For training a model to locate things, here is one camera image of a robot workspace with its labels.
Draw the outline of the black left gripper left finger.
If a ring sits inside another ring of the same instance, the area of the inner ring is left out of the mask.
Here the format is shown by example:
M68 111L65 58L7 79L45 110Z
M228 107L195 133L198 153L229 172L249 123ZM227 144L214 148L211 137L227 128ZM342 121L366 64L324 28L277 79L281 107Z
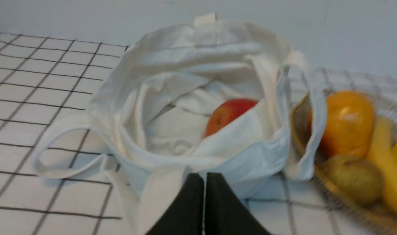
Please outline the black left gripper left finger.
M204 180L190 173L176 198L148 235L201 235L203 232Z

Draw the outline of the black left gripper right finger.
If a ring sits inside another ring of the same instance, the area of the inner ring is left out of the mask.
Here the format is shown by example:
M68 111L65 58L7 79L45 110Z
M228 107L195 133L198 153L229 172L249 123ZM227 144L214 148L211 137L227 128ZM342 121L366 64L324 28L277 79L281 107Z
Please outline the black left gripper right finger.
M207 173L206 235L270 235L237 198L221 173Z

